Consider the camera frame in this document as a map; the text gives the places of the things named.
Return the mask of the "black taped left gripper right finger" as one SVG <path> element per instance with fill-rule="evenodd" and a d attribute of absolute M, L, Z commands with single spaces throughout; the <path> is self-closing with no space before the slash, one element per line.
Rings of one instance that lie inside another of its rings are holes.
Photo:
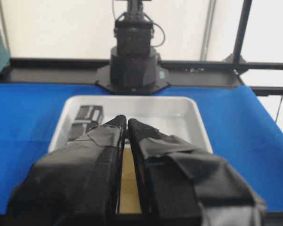
<path fill-rule="evenodd" d="M 128 122 L 142 212 L 153 226 L 262 226 L 266 204 L 224 158 Z"/>

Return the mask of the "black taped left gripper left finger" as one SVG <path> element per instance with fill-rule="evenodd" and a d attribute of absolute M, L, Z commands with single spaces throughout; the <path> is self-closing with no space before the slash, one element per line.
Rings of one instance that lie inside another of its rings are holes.
<path fill-rule="evenodd" d="M 126 117 L 36 161 L 8 202 L 8 226 L 105 226 L 120 194 Z"/>

